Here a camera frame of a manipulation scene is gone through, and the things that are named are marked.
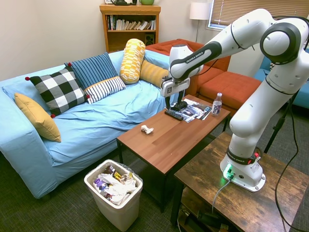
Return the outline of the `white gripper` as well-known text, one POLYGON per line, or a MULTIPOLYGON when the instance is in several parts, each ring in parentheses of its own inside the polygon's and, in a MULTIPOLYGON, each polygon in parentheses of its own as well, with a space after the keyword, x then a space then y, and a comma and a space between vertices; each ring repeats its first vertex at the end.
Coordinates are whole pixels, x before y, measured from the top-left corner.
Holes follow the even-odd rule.
POLYGON ((189 88, 190 85, 190 78, 186 78, 185 80, 181 82, 174 82, 173 78, 169 78, 165 81, 162 82, 161 84, 161 96, 165 97, 165 104, 166 104, 166 109, 170 109, 170 96, 179 93, 178 99, 177 99, 177 104, 180 104, 183 99, 184 91, 189 88))

